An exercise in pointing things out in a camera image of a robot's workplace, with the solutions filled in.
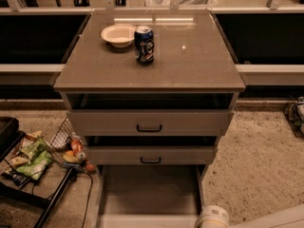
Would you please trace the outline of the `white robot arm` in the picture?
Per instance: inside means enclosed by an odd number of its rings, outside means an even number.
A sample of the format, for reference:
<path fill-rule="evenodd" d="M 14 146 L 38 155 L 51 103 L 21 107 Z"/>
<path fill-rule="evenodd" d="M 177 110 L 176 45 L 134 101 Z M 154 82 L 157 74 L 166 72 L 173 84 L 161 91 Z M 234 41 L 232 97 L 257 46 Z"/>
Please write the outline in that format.
<path fill-rule="evenodd" d="M 237 225 L 229 224 L 225 209 L 208 205 L 203 208 L 194 228 L 304 228 L 304 204 Z"/>

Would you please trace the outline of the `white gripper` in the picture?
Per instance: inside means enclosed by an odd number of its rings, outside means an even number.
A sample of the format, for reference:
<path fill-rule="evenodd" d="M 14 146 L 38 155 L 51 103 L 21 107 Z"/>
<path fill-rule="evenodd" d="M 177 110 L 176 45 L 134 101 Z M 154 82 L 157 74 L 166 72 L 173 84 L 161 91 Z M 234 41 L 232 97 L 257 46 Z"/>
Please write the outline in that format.
<path fill-rule="evenodd" d="M 194 228 L 229 228 L 229 214 L 219 206 L 208 205 L 203 208 Z"/>

